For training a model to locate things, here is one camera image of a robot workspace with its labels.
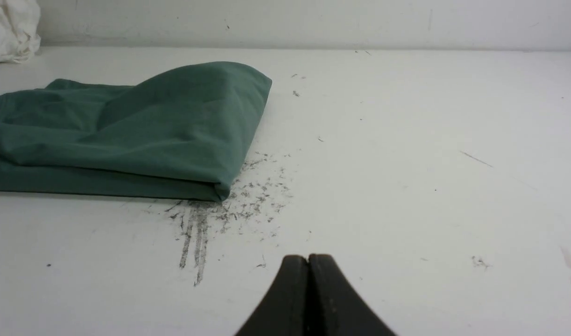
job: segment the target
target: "white cloth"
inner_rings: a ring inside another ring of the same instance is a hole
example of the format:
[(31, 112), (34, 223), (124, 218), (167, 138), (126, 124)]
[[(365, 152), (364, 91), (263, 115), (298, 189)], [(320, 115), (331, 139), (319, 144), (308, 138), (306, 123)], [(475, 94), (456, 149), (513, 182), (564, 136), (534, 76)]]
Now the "white cloth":
[(40, 47), (36, 0), (0, 0), (0, 62), (22, 63)]

